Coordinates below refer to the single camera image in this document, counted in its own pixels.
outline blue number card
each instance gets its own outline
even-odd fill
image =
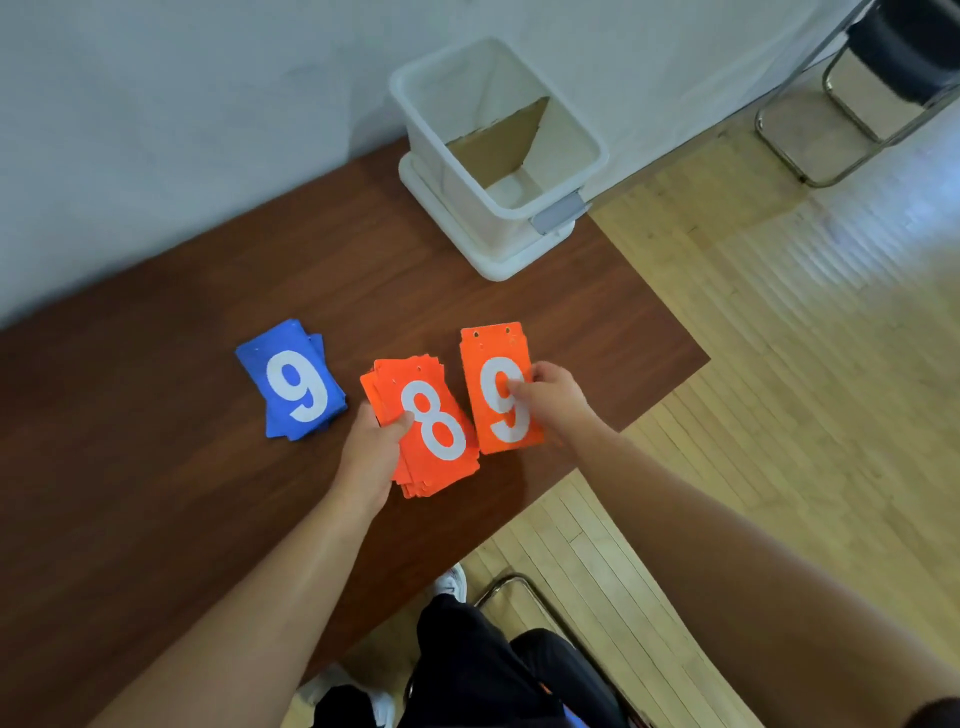
[[[320,334],[307,336],[296,319],[284,321],[236,350],[267,401],[267,437],[299,440],[347,409],[329,370]]]

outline number 9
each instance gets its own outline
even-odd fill
[[[297,370],[297,374],[300,375],[300,381],[297,384],[291,384],[283,375],[283,367],[286,366]],[[267,362],[267,381],[285,400],[302,400],[307,392],[312,395],[313,404],[309,407],[301,404],[290,413],[297,422],[313,422],[326,410],[327,393],[324,380],[310,360],[301,353],[287,350],[271,356],[270,361]]]
[[[480,391],[483,392],[483,399],[494,412],[505,415],[510,410],[515,410],[516,418],[513,427],[508,426],[505,420],[501,420],[491,425],[490,429],[503,442],[518,443],[526,437],[527,430],[530,429],[530,408],[523,402],[516,401],[513,395],[500,397],[496,388],[496,376],[500,373],[505,374],[508,379],[523,379],[523,372],[513,359],[508,359],[506,356],[493,356],[487,359],[480,369]]]

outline metal chair frame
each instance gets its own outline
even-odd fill
[[[616,698],[616,702],[620,706],[620,710],[623,711],[623,714],[638,728],[655,728],[654,724],[650,721],[641,710],[639,710],[626,695],[617,687],[616,683],[610,679],[607,675],[607,672],[601,667],[599,661],[594,657],[593,653],[590,651],[589,647],[580,639],[580,635],[577,634],[577,631],[564,619],[560,614],[560,611],[547,599],[546,595],[540,590],[534,581],[527,575],[519,573],[518,571],[511,571],[500,576],[497,579],[494,579],[490,586],[484,590],[480,597],[473,603],[477,609],[483,609],[484,604],[490,601],[500,590],[506,587],[508,584],[518,583],[523,586],[527,592],[530,593],[530,596],[537,602],[543,612],[549,616],[553,622],[560,628],[560,631],[563,632],[563,636],[566,640],[577,648],[577,651],[580,652],[587,662],[590,663],[590,666],[597,671],[597,674],[603,678],[603,681],[607,683],[607,686],[611,689],[613,696]],[[413,693],[414,688],[414,676],[417,674],[417,669],[414,667],[414,673],[410,675],[410,680],[407,681],[406,690],[403,692],[403,704],[406,705],[407,700],[410,699],[410,695]]]
[[[833,40],[850,28],[850,26],[856,22],[857,18],[860,17],[860,15],[864,13],[869,6],[873,5],[874,2],[876,2],[876,0],[861,0],[861,2],[857,3],[856,7],[841,21],[840,25],[838,25],[832,33],[824,38],[820,45],[818,45],[803,61],[801,61],[800,65],[794,69],[793,73],[791,73],[782,84],[774,89],[763,106],[761,106],[756,112],[754,128],[756,129],[757,135],[763,139],[764,143],[766,143],[766,145],[773,150],[774,154],[776,154],[783,161],[783,163],[789,167],[789,169],[800,179],[801,182],[804,182],[811,187],[830,187],[834,184],[837,184],[841,180],[844,180],[872,158],[876,157],[876,155],[878,155],[887,147],[900,144],[906,137],[922,127],[934,116],[948,107],[958,97],[960,97],[960,85],[956,85],[953,88],[945,90],[939,96],[930,101],[924,107],[924,111],[922,113],[918,114],[901,129],[897,130],[887,138],[880,138],[876,135],[876,132],[874,132],[874,130],[872,130],[859,116],[857,116],[853,109],[844,103],[843,99],[837,96],[833,90],[833,85],[830,81],[830,73],[833,71],[833,68],[836,66],[837,62],[839,62],[843,55],[849,50],[849,44],[844,43],[843,48],[841,48],[840,51],[833,57],[833,60],[830,61],[827,69],[824,71],[824,75],[821,79],[821,86],[823,87],[824,93],[827,95],[830,101],[833,102],[833,104],[840,109],[843,114],[853,122],[853,124],[856,125],[857,129],[863,132],[864,135],[870,139],[872,146],[867,154],[860,159],[857,159],[848,167],[842,169],[833,177],[825,180],[814,180],[806,174],[800,164],[793,159],[786,150],[784,150],[779,144],[777,144],[777,142],[767,136],[763,126],[763,115],[766,110],[768,110],[773,103],[781,97],[787,88],[793,85],[794,82],[800,78],[806,69],[817,60],[820,54],[827,49]]]

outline stack of cards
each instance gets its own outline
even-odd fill
[[[508,379],[530,381],[530,353],[520,324],[461,329],[460,356],[480,451],[489,455],[542,443],[543,430],[530,418],[530,409],[507,389]]]
[[[237,358],[267,401],[267,437],[299,440],[347,409],[347,396],[326,368],[324,339],[296,319],[237,347]]]
[[[394,473],[406,497],[432,496],[480,468],[476,432],[447,389],[438,359],[377,359],[360,382],[381,425],[404,410],[414,413],[413,426],[400,440]]]

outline black chair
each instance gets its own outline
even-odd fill
[[[827,97],[870,139],[868,152],[826,180],[812,180],[764,131],[764,113],[841,33],[847,42],[827,66]],[[834,91],[830,74],[846,53],[854,54],[903,101],[922,108],[906,126],[886,137],[871,127]],[[790,74],[756,113],[760,138],[811,187],[837,184],[887,147],[899,144],[960,96],[960,0],[863,0]]]

